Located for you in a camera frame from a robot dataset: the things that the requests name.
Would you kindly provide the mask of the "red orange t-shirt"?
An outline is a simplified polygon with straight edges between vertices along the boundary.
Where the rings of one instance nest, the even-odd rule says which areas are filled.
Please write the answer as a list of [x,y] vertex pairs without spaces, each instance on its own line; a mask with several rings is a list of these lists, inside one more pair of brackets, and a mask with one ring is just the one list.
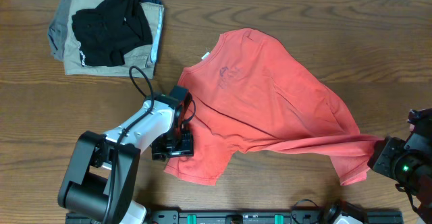
[[327,155],[343,186],[367,177],[378,137],[362,134],[344,101],[268,34],[221,34],[178,84],[195,103],[194,155],[169,160],[168,174],[213,186],[234,153],[269,150]]

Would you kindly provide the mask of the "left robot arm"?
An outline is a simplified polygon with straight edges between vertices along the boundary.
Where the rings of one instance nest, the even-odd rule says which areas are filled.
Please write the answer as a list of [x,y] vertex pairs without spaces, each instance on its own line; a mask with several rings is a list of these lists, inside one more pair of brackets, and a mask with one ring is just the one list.
[[194,154],[184,115],[193,102],[188,91],[160,94],[116,128],[84,132],[75,145],[57,202],[89,223],[144,223],[146,208],[133,201],[141,154],[164,161]]

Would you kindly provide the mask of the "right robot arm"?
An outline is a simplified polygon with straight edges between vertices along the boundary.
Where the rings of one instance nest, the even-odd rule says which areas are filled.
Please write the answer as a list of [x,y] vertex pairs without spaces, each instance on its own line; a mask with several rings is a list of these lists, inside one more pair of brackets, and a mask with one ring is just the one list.
[[412,210],[431,223],[431,110],[410,110],[410,135],[402,140],[388,136],[374,145],[368,167],[395,180],[407,195]]

